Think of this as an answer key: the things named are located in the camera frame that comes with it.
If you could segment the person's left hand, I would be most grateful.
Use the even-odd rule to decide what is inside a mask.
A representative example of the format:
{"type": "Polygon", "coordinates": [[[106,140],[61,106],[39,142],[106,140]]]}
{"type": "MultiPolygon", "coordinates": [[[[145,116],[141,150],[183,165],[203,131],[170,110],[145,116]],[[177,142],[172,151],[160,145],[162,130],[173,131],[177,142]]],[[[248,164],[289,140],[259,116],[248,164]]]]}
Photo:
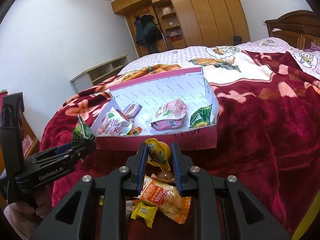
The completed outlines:
{"type": "Polygon", "coordinates": [[[14,202],[4,209],[4,215],[20,239],[29,239],[37,229],[39,222],[35,219],[45,219],[52,211],[52,197],[49,186],[44,187],[34,195],[37,208],[25,202],[14,202]]]}

